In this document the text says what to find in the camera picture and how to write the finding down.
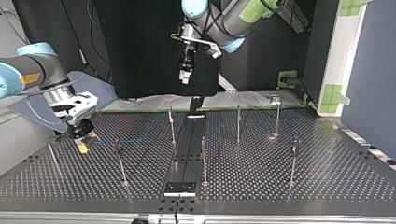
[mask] metal pin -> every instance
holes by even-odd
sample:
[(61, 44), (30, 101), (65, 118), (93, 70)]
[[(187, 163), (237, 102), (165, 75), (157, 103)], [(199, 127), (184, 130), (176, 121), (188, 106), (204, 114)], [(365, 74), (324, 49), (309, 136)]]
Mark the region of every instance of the metal pin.
[(171, 123), (171, 129), (172, 129), (172, 143), (173, 145), (176, 144), (176, 138), (175, 138), (175, 127), (174, 127), (174, 120), (172, 117), (172, 107), (169, 108), (169, 122)]
[(276, 103), (276, 128), (275, 128), (275, 135), (278, 136), (278, 129), (279, 129), (279, 115), (280, 115), (280, 103)]
[(273, 94), (269, 96), (270, 98), (270, 104), (271, 105), (276, 105), (276, 127), (275, 127), (275, 133), (273, 134), (273, 137), (278, 137), (279, 136), (279, 119), (280, 119), (280, 106), (282, 105), (282, 101), (280, 100), (280, 96)]
[(208, 186), (209, 182), (207, 182), (207, 176), (206, 176), (206, 138), (203, 136), (202, 137), (202, 152), (201, 152), (201, 157), (204, 162), (204, 186)]
[(49, 147), (50, 155), (51, 155), (53, 161), (55, 162), (56, 167), (58, 168), (58, 172), (62, 176), (61, 167), (59, 166), (58, 159), (56, 159), (55, 153), (53, 152), (52, 145), (50, 143), (48, 143), (47, 146)]
[(129, 186), (128, 180), (126, 179), (125, 168), (124, 168), (123, 162), (122, 162), (122, 151), (120, 149), (120, 139), (119, 138), (116, 138), (114, 140), (114, 151), (116, 153), (116, 158), (117, 158), (117, 160), (120, 163), (120, 168), (121, 168), (121, 171), (122, 171), (122, 178), (123, 178), (122, 185), (124, 187)]
[(295, 170), (295, 165), (296, 165), (296, 159), (298, 156), (298, 153), (300, 151), (300, 140), (298, 136), (294, 136), (293, 140), (293, 147), (291, 148), (293, 152), (293, 164), (291, 166), (291, 175), (290, 175), (290, 188), (294, 186), (294, 170)]
[(49, 147), (50, 155), (52, 156), (53, 161), (55, 161), (56, 165), (59, 165), (55, 153), (53, 152), (52, 145), (48, 143), (47, 146)]
[(238, 105), (238, 138), (237, 141), (238, 143), (241, 141), (241, 106)]

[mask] white cable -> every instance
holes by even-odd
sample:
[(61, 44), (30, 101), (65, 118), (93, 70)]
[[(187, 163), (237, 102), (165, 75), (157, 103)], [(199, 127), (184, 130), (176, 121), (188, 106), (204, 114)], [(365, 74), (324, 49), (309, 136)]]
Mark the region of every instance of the white cable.
[(87, 1), (87, 12), (88, 12), (88, 16), (90, 16), (91, 21), (93, 21), (93, 23), (95, 23), (95, 25), (100, 26), (100, 24), (99, 24), (97, 21), (95, 21), (95, 20), (93, 19), (93, 16), (91, 15), (91, 12), (90, 12), (90, 2), (91, 2), (91, 0), (88, 0), (88, 1)]
[(35, 111), (35, 109), (32, 107), (32, 104), (31, 104), (31, 102), (30, 102), (30, 97), (35, 96), (35, 95), (40, 95), (40, 94), (42, 94), (42, 93), (44, 93), (44, 92), (53, 91), (53, 90), (59, 89), (59, 88), (61, 88), (61, 87), (71, 86), (71, 85), (73, 85), (74, 83), (76, 83), (76, 82), (82, 80), (84, 77), (85, 77), (85, 75), (82, 74), (81, 77), (79, 77), (78, 79), (76, 79), (76, 80), (74, 80), (74, 81), (71, 81), (71, 82), (69, 82), (69, 83), (65, 83), (65, 84), (63, 84), (63, 85), (59, 85), (59, 86), (57, 86), (57, 87), (50, 88), (50, 89), (48, 89), (48, 90), (35, 91), (35, 92), (29, 92), (29, 93), (21, 93), (21, 94), (18, 94), (18, 95), (19, 95), (19, 96), (21, 96), (21, 95), (27, 95), (26, 104), (29, 106), (30, 110), (31, 110), (39, 119), (41, 119), (43, 122), (48, 123), (48, 124), (50, 124), (50, 125), (62, 124), (62, 123), (65, 123), (64, 120), (60, 120), (60, 121), (58, 121), (58, 122), (55, 123), (55, 122), (48, 121), (48, 120), (44, 119), (43, 117), (41, 117), (41, 116), (37, 113), (37, 111)]
[(39, 95), (39, 94), (42, 94), (42, 93), (44, 93), (44, 92), (54, 91), (54, 90), (59, 89), (59, 88), (62, 88), (62, 87), (71, 86), (71, 85), (75, 84), (76, 82), (82, 80), (84, 77), (85, 77), (85, 74), (82, 74), (81, 77), (79, 77), (78, 79), (73, 80), (73, 81), (71, 81), (71, 82), (64, 83), (64, 84), (62, 84), (62, 85), (59, 85), (59, 86), (56, 86), (56, 87), (52, 87), (52, 88), (50, 88), (50, 89), (43, 90), (43, 91), (35, 91), (35, 92), (29, 92), (29, 93), (20, 93), (20, 94), (18, 94), (17, 96), (24, 96), (24, 95), (27, 95), (27, 96), (30, 96), (30, 95)]
[(1, 14), (3, 14), (3, 17), (4, 17), (4, 19), (6, 20), (6, 23), (9, 25), (9, 27), (11, 27), (11, 28), (15, 31), (15, 33), (16, 33), (17, 36), (20, 38), (20, 40), (21, 40), (24, 44), (28, 45), (29, 42), (26, 41), (27, 37), (26, 37), (26, 39), (24, 39), (24, 38), (20, 35), (20, 33), (18, 33), (18, 31), (17, 31), (17, 29), (15, 28), (15, 26), (11, 23), (11, 21), (10, 21), (10, 20), (8, 19), (8, 17), (6, 16), (6, 12), (9, 12), (10, 14), (14, 15), (17, 19), (19, 19), (20, 17), (17, 15), (17, 13), (13, 12), (12, 10), (3, 8), (3, 7), (0, 7), (0, 12), (1, 12)]
[(44, 121), (44, 122), (46, 122), (46, 123), (48, 123), (48, 124), (51, 124), (51, 125), (58, 125), (58, 124), (62, 124), (62, 123), (64, 123), (62, 120), (59, 120), (58, 122), (52, 122), (52, 121), (48, 121), (48, 120), (46, 120), (46, 119), (43, 119), (43, 117), (41, 117), (38, 113), (37, 113), (37, 111), (35, 111), (35, 109), (32, 107), (32, 104), (30, 103), (30, 97), (32, 97), (33, 95), (28, 95), (27, 96), (27, 98), (26, 98), (26, 104), (29, 106), (29, 108), (30, 108), (30, 110), (39, 118), (39, 119), (41, 119), (42, 121)]

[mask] robotic arm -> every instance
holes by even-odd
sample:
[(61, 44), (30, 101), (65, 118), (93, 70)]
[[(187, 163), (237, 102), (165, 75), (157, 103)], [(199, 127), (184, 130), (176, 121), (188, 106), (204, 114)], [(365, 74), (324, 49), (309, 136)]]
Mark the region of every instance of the robotic arm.
[[(279, 5), (278, 0), (240, 0), (231, 3), (231, 10), (223, 15), (210, 0), (181, 0), (186, 20), (180, 24), (178, 34), (171, 35), (181, 42), (179, 79), (183, 84), (189, 83), (199, 45), (207, 46), (207, 53), (214, 59), (221, 55), (220, 49), (233, 53), (244, 43), (245, 33), (260, 18), (272, 16), (287, 2), (283, 0)], [(208, 34), (215, 43), (203, 40), (203, 34)]]
[(0, 58), (0, 99), (38, 86), (55, 116), (67, 123), (67, 135), (81, 153), (88, 152), (96, 139), (88, 118), (94, 113), (98, 98), (87, 91), (75, 93), (49, 44), (24, 46), (18, 54), (15, 58)]

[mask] black backdrop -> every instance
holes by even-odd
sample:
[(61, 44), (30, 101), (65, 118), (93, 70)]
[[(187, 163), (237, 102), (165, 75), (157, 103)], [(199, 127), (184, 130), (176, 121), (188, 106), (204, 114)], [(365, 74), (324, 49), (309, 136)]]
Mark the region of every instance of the black backdrop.
[(114, 85), (121, 98), (215, 95), (218, 62), (198, 53), (189, 85), (178, 80), (180, 46), (170, 34), (183, 20), (180, 0), (95, 0)]
[[(216, 62), (203, 53), (199, 54), (191, 84), (183, 86), (177, 79), (179, 46), (169, 35), (183, 17), (180, 0), (96, 0), (103, 24), (93, 26), (92, 39), (87, 1), (13, 0), (26, 34), (33, 42), (50, 42), (67, 72), (84, 69), (92, 76), (110, 80), (109, 66), (95, 53), (94, 44), (105, 61), (111, 62), (119, 97), (216, 92), (218, 68)], [(217, 7), (220, 2), (226, 6), (228, 1), (212, 0)], [(316, 0), (296, 2), (312, 24)], [(99, 21), (94, 9), (92, 16)], [(295, 34), (275, 14), (264, 20), (240, 50), (234, 54), (224, 53), (219, 59), (220, 72), (238, 90), (274, 89), (279, 71), (297, 69), (299, 77), (303, 76), (309, 39), (309, 32)], [(78, 49), (98, 74), (84, 67)], [(307, 88), (311, 79), (306, 81)]]

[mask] white wall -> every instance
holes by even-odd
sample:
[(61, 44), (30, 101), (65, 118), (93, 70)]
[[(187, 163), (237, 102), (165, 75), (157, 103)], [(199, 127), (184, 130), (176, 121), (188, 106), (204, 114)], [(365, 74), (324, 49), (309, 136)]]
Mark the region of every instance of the white wall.
[[(11, 0), (0, 0), (0, 7), (15, 11)], [(7, 17), (24, 36), (18, 19), (8, 13)], [(16, 56), (17, 48), (23, 45), (15, 31), (0, 16), (0, 58)], [(7, 106), (20, 99), (21, 97), (9, 97), (0, 100), (0, 175), (38, 151), (46, 145), (46, 139), (54, 135), (53, 130), (7, 110)]]
[(326, 84), (342, 85), (341, 94), (344, 96), (347, 94), (366, 7), (366, 5), (361, 7), (361, 12), (358, 16), (337, 17), (319, 97), (318, 113), (323, 117), (341, 117), (342, 115), (344, 108), (342, 104), (337, 107), (335, 114), (320, 113), (324, 86)]

